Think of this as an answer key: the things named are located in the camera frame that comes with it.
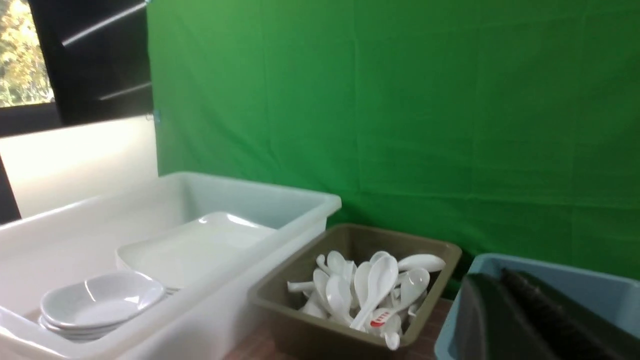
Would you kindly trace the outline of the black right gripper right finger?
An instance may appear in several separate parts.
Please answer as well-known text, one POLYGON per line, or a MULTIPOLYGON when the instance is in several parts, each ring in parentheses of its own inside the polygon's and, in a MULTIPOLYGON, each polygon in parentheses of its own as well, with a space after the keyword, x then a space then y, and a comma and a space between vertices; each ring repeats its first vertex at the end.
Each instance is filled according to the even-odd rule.
POLYGON ((639 338, 525 271, 502 268, 500 282, 563 360, 638 360, 639 338))

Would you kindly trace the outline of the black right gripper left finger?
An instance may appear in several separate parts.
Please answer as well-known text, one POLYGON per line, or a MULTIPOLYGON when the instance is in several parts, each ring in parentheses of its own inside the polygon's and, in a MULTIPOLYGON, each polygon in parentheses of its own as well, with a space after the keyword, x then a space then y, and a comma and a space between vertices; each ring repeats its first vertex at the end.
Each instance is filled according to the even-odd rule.
POLYGON ((457 313, 459 360, 557 360, 505 287, 491 276, 466 275, 457 313))

